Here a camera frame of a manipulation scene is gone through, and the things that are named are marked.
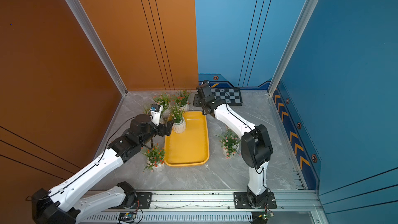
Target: blue wall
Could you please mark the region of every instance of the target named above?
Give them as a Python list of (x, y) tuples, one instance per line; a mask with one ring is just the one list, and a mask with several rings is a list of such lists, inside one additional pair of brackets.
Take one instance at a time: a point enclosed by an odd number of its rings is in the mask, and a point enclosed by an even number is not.
[[(221, 74), (234, 86), (238, 86), (240, 81), (239, 86), (256, 87), (269, 80), (281, 59), (304, 2), (272, 0), (269, 4), (270, 0), (258, 0), (253, 18), (256, 0), (195, 0), (199, 73)], [(253, 26), (248, 41), (252, 18)]]
[(397, 16), (398, 0), (319, 0), (282, 77), (322, 161), (320, 199), (333, 224), (396, 207), (365, 206), (398, 199), (398, 169), (386, 172), (398, 166)]

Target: yellow tray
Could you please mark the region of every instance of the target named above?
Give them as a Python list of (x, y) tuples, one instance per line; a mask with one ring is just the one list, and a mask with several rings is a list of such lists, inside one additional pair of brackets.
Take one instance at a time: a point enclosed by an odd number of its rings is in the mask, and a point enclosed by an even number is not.
[(183, 133), (166, 136), (164, 162), (171, 167), (200, 166), (209, 159), (209, 135), (202, 112), (185, 112), (187, 127)]

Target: gray marble floor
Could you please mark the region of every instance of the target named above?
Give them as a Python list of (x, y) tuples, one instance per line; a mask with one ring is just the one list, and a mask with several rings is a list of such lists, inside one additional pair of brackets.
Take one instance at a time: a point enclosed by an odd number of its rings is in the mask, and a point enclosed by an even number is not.
[[(125, 97), (111, 134), (128, 118), (142, 113), (142, 106), (152, 103), (155, 92), (129, 92)], [(274, 153), (267, 169), (266, 182), (271, 189), (296, 189), (292, 176), (291, 160), (278, 135), (273, 109), (268, 103), (265, 92), (242, 91), (243, 104), (232, 107), (239, 115), (255, 124), (264, 124), (269, 132)], [(190, 111), (201, 111), (190, 105)], [(219, 135), (225, 125), (212, 116), (207, 115), (209, 131), (210, 158), (203, 166), (173, 168), (168, 167), (162, 172), (143, 172), (146, 157), (137, 154), (121, 167), (104, 177), (92, 189), (107, 190), (117, 183), (126, 181), (136, 189), (237, 189), (245, 190), (249, 182), (249, 170), (241, 156), (225, 159), (219, 143)], [(129, 122), (122, 127), (113, 138), (122, 134)], [(155, 137), (154, 142), (163, 146), (164, 137)]]

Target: potted plant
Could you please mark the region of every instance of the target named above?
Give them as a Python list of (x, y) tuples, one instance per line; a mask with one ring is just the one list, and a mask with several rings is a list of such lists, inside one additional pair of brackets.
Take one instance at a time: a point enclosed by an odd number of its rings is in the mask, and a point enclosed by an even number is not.
[(168, 118), (169, 118), (169, 114), (170, 114), (170, 95), (167, 93), (162, 93), (159, 95), (155, 95), (153, 97), (153, 101), (158, 104), (158, 105), (162, 105), (163, 106), (163, 110), (160, 114), (160, 116), (162, 117), (162, 122), (167, 122)]
[(187, 127), (184, 117), (182, 116), (184, 113), (183, 109), (179, 106), (172, 107), (171, 117), (174, 120), (173, 131), (175, 133), (182, 133), (185, 131)]
[(226, 127), (226, 131), (223, 132), (221, 137), (222, 152), (226, 159), (230, 159), (232, 156), (238, 153), (240, 139), (229, 127)]
[(144, 155), (147, 157), (147, 166), (145, 166), (144, 171), (150, 169), (151, 172), (153, 170), (161, 172), (164, 169), (165, 151), (164, 147), (162, 149), (159, 148), (159, 143), (154, 145), (151, 150), (144, 152)]
[(187, 89), (180, 90), (177, 92), (177, 95), (173, 95), (173, 101), (176, 102), (176, 105), (180, 107), (184, 112), (189, 111), (189, 102), (188, 97), (191, 95)]

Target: mounting plate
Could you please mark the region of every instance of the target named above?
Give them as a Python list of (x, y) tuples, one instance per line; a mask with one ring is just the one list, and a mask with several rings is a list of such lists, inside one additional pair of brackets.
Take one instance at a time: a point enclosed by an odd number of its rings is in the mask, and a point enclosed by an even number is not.
[[(136, 194), (137, 199), (140, 201), (140, 208), (149, 209), (152, 200), (152, 192), (137, 192)], [(110, 209), (137, 209), (137, 202), (134, 202), (132, 206), (119, 205)]]

